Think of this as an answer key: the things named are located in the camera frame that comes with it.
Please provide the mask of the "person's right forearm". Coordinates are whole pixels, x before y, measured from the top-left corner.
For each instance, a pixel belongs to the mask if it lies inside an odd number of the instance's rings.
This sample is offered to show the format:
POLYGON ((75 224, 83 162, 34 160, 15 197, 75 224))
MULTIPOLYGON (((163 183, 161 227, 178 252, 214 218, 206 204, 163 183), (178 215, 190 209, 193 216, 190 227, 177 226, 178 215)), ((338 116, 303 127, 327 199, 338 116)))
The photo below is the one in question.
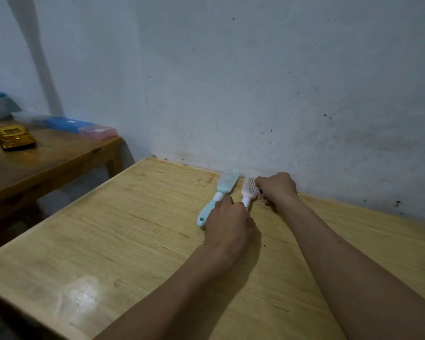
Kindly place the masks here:
POLYGON ((340 237, 296 194, 267 196, 283 215, 348 340, 425 340, 425 299, 340 237))

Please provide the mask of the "pink plastic box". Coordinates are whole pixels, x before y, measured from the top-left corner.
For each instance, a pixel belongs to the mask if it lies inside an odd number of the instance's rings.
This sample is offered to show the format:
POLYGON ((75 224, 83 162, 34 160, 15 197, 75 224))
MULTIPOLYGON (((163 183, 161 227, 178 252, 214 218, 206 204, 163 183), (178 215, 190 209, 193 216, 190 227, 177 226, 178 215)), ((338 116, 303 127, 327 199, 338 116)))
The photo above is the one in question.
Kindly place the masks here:
POLYGON ((78 133, 86 138, 96 141, 104 141, 113 137, 119 137, 115 128, 105 125, 87 125, 78 129, 78 133))

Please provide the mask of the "pink and white hairbrush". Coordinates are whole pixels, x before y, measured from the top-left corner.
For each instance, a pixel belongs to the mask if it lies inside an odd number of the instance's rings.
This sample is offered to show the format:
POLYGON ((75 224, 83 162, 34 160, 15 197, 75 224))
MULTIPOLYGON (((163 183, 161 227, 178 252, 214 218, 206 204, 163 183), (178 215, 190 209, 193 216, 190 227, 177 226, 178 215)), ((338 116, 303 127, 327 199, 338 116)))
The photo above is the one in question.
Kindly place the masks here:
POLYGON ((260 188, 257 187, 255 183, 256 178, 257 174, 251 174, 247 176, 242 186, 242 203, 245 206, 246 210, 249 210, 249 206, 255 199, 257 199, 261 192, 260 188))

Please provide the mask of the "dark wooden side table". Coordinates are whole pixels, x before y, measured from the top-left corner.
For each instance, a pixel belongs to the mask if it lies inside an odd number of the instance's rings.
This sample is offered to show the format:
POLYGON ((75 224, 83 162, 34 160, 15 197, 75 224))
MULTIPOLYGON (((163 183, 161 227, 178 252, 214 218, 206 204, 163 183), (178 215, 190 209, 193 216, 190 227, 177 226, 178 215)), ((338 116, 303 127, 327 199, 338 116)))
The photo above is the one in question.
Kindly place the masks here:
POLYGON ((96 141, 82 135, 22 123, 35 137, 33 149, 3 151, 0 147, 0 224, 38 208, 52 191, 106 165, 108 178, 121 171, 124 140, 115 136, 96 141))

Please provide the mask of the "person's left hand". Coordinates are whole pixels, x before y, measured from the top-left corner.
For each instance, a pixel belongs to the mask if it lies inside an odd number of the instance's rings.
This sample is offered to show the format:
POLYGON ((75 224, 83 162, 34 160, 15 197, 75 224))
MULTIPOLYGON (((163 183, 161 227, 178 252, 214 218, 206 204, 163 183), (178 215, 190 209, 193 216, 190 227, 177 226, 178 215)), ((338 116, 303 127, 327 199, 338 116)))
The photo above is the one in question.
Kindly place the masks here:
POLYGON ((223 266, 231 266, 250 243, 253 228, 248 217, 217 217, 213 209, 205 223, 204 246, 223 266))

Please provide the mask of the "person's right hand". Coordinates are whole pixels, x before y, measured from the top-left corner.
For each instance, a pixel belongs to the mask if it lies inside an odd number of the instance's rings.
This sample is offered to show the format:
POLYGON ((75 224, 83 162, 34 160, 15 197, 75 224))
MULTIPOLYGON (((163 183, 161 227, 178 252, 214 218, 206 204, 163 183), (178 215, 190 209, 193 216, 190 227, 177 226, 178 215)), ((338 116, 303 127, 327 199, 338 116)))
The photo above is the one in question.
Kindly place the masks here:
POLYGON ((300 199, 297 194, 296 184, 287 172, 274 175, 274 197, 276 209, 284 209, 300 199))

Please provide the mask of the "light blue hairbrush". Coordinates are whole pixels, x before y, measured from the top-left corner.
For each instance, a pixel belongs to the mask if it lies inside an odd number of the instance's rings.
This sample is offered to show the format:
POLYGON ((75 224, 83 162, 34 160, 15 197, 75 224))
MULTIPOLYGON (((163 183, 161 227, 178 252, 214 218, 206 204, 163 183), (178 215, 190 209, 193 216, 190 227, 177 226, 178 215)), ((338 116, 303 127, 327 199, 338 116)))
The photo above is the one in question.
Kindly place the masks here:
POLYGON ((237 170, 228 170, 221 173, 216 186, 216 192, 211 201, 209 201, 200 211, 197 217, 197 226, 204 227, 210 212, 214 209, 217 202, 221 201, 226 194, 231 193, 240 177, 237 170))

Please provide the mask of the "yellow toy car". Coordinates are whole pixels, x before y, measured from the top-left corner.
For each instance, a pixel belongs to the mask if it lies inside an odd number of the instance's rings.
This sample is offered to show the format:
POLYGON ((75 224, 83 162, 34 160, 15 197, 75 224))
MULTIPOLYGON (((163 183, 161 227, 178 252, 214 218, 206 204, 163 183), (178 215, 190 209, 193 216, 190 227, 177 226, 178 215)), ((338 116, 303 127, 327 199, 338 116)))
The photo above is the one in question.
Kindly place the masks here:
POLYGON ((36 140, 21 125, 0 126, 0 147, 3 151, 36 148, 36 140))

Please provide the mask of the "blue plastic box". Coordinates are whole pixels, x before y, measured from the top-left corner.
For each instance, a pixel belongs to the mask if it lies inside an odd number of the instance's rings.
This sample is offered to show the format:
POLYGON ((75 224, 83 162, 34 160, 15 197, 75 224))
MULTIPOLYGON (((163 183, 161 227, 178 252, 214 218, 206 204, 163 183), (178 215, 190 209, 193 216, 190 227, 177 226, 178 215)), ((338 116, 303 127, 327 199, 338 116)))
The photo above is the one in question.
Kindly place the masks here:
POLYGON ((69 119, 65 117, 42 117, 35 116, 31 120, 32 123, 57 130, 74 134, 80 134, 80 129, 93 125, 91 122, 69 119))

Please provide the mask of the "person's left forearm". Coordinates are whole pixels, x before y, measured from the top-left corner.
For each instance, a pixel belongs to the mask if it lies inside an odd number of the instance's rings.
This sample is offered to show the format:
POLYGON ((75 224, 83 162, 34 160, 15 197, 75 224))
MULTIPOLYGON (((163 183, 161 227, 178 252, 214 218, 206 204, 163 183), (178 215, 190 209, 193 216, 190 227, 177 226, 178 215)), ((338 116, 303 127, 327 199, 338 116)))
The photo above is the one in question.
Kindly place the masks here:
POLYGON ((246 241, 200 245, 176 272, 93 340, 160 340, 176 321, 194 329, 205 318, 206 327, 228 308, 242 288, 245 274, 232 272, 246 241))

